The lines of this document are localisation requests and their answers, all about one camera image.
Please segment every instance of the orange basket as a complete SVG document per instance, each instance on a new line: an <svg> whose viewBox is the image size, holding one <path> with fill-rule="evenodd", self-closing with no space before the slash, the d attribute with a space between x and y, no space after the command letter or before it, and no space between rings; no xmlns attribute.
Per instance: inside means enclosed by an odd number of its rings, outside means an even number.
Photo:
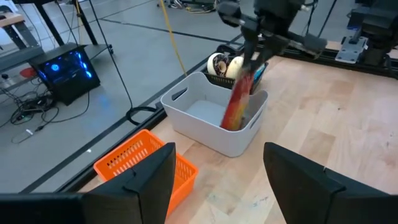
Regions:
<svg viewBox="0 0 398 224"><path fill-rule="evenodd" d="M108 181L139 163L162 146L164 146L162 140L144 129L98 160L94 164L94 170L104 181ZM197 174L198 169L177 153L174 186L167 216L193 190Z"/></svg>

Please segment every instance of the wooden table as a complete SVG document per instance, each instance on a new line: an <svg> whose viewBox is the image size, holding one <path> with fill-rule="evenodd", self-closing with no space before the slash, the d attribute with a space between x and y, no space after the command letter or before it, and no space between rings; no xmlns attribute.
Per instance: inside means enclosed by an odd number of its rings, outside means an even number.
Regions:
<svg viewBox="0 0 398 224"><path fill-rule="evenodd" d="M194 191L166 223L285 223L262 161L265 142L398 194L398 81L280 57L269 63L263 124L242 156L176 133L168 118L152 130L199 168Z"/></svg>

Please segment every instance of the floor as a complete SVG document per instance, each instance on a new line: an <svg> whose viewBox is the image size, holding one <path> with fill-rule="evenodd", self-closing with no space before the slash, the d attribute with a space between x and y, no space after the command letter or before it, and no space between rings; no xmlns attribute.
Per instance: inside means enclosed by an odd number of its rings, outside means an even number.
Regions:
<svg viewBox="0 0 398 224"><path fill-rule="evenodd" d="M264 168L265 142L398 194L396 80L274 57L259 88L269 94L262 125L239 157L174 131L170 118L151 130L198 169L193 191L166 223L286 223ZM96 177L81 191L101 183Z"/></svg>
<svg viewBox="0 0 398 224"><path fill-rule="evenodd" d="M153 104L154 99L150 98L182 74L170 44L162 11L156 7L155 0L92 1L106 40L113 45L116 63L133 105ZM332 2L332 0L320 1L313 16L311 33L318 34L321 31ZM345 33L344 24L348 22L345 15L351 8L352 2L337 1L331 15L332 19L326 23L322 37L332 41L341 40ZM103 43L89 2L83 2L81 5L98 42ZM243 12L252 14L252 0L242 0L241 7ZM49 50L57 46L47 33L46 27L42 25L35 8L30 5L23 5L23 8L25 13L21 10L20 13L29 16L27 19L29 27L33 28L32 23L35 25L39 34L35 33L34 28L32 32L40 39L42 47ZM45 8L63 40L74 42L57 5L50 3L45 5ZM73 16L75 15L73 6L62 6L62 9L69 23L73 24L73 33L77 41L83 44L90 43L83 28L80 30L81 41L78 37L79 28L76 17ZM178 50L187 70L209 56L218 45L229 42L239 35L238 29L224 25L216 13L197 15L177 9L167 9L167 11L176 33ZM309 13L300 12L291 30L301 33L308 17ZM238 46L242 42L242 39L238 39L233 45ZM101 79L101 86L91 91L90 107L83 116L64 123L48 125L20 144L12 143L11 139L23 138L26 129L34 129L39 125L39 118L20 126L8 124L0 128L2 142L0 192L54 191L134 128L134 125L120 121L130 102L109 55L106 52L102 53L93 60L93 65ZM11 70L9 75L18 75L18 72ZM16 95L23 95L34 87L29 83L11 92L16 91ZM3 100L6 98L0 96L0 124L7 121L15 110L10 100L1 103ZM68 107L60 106L60 115L57 119L69 118L80 113L86 104L87 96L82 96ZM142 121L148 115L149 113L139 113L136 119ZM112 125L113 131L107 133Z"/></svg>

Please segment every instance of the black basket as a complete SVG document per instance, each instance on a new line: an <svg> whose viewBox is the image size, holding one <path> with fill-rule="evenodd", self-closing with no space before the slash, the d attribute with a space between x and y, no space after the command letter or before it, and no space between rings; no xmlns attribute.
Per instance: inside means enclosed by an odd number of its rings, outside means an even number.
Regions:
<svg viewBox="0 0 398 224"><path fill-rule="evenodd" d="M228 45L220 45L217 48L217 51L219 53L223 53L228 55L229 61L232 61L232 59L234 59L236 56L241 55L239 53L238 50L228 46ZM250 89L250 94L253 94L254 91L256 90L257 86L259 86L262 76L264 75L264 70L267 68L268 63L265 63L265 67L261 72L261 75L259 77L257 77L254 81L253 81L253 85ZM227 78L227 77L219 77L216 75L210 75L207 71L207 67L205 67L202 72L206 75L207 79L209 80L210 83L214 84L214 85L218 85L224 88L228 88L228 89L232 89L232 87L235 84L235 79L234 78Z"/></svg>

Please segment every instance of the bin handle cutout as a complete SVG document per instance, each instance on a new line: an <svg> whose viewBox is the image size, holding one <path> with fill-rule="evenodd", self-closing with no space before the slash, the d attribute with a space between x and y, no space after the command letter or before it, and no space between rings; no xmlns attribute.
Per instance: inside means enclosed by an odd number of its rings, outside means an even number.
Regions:
<svg viewBox="0 0 398 224"><path fill-rule="evenodd" d="M261 111L260 111L260 113L257 115L257 117L255 118L255 119L253 119L253 122L251 123L251 125L250 125L250 129L253 127L253 125L257 122L257 120L260 118L260 116L261 116L261 114L262 114L262 112L264 111L264 109L262 109Z"/></svg>
<svg viewBox="0 0 398 224"><path fill-rule="evenodd" d="M174 93L172 95L172 101L176 101L178 98L180 98L180 96L182 96L186 91L188 90L188 87Z"/></svg>

